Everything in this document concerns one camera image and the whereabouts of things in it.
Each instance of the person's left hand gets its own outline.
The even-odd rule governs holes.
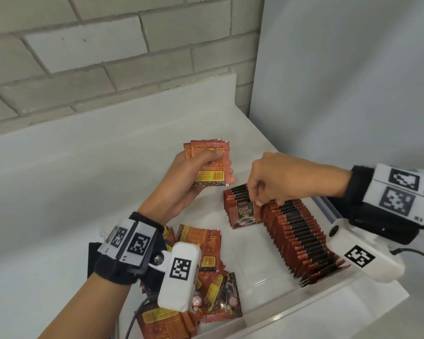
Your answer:
[[[204,150],[187,160],[185,152],[176,155],[173,163],[153,193],[143,202],[138,212],[162,225],[178,216],[205,187],[192,187],[199,170],[223,156],[222,150]]]

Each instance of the white countertop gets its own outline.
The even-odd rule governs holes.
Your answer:
[[[242,183],[251,162],[274,150],[234,105],[235,78],[209,79],[0,136],[0,338],[34,339],[40,334],[85,281],[88,242],[100,239],[101,226],[141,204],[183,142],[229,140],[232,166]],[[218,200],[216,193],[218,189],[206,190],[172,225],[221,221],[214,214],[202,215]],[[291,282],[283,280],[282,262],[276,249],[264,244],[263,231],[241,230],[228,239],[223,235],[223,240],[246,237],[260,245],[264,257],[273,256],[271,264],[254,264],[253,271],[241,272],[242,294],[258,291],[254,298],[242,296],[250,310],[277,297],[273,285],[288,291]],[[238,276],[246,263],[236,250],[225,249],[222,256]],[[132,288],[120,316],[123,328],[140,293]],[[321,338],[348,338],[406,297],[396,282],[380,285],[358,278],[284,318],[271,319],[248,337],[260,338],[268,331],[274,338],[308,338],[326,331]],[[138,326],[132,335],[141,336]]]

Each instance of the hand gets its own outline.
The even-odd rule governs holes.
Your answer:
[[[222,150],[204,150],[187,160],[184,152],[176,155],[173,163],[153,193],[143,202],[138,212],[166,225],[178,216],[205,187],[193,188],[199,170],[209,162],[223,156]]]
[[[263,205],[311,196],[344,196],[352,172],[332,165],[277,152],[266,152],[253,162],[248,178],[248,192],[252,201]]]

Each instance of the wire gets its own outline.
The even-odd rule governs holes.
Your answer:
[[[421,251],[418,251],[418,250],[415,250],[415,249],[409,249],[409,248],[399,248],[399,249],[396,249],[396,250],[392,250],[390,252],[393,255],[399,254],[401,252],[414,252],[414,253],[420,254],[421,256],[424,257],[424,252],[421,252]]]
[[[132,330],[133,324],[135,323],[135,320],[136,320],[136,315],[138,314],[140,309],[146,304],[146,302],[152,301],[153,299],[157,299],[158,295],[159,295],[158,293],[154,294],[154,295],[150,295],[143,302],[141,302],[141,304],[138,306],[136,311],[133,313],[132,320],[130,321],[129,328],[127,329],[127,333],[126,333],[126,336],[124,337],[124,339],[129,339],[130,331]]]

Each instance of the stack of coffee packets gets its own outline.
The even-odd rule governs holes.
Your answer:
[[[262,222],[262,207],[250,201],[246,184],[225,190],[223,203],[233,229]]]
[[[198,245],[201,266],[196,280],[191,309],[179,313],[160,308],[157,302],[142,307],[137,314],[144,339],[187,339],[197,335],[196,326],[242,317],[236,276],[221,261],[221,232],[180,225],[176,236],[172,227],[163,233],[168,251],[178,242]],[[141,283],[143,292],[150,290]]]
[[[183,146],[185,157],[187,159],[193,158],[206,149],[224,151],[223,157],[214,162],[210,162],[201,168],[195,182],[193,183],[193,187],[209,187],[230,184],[231,174],[228,141],[222,141],[221,139],[198,140],[185,143]]]
[[[302,287],[348,268],[326,245],[326,235],[300,199],[264,206],[264,225]]]

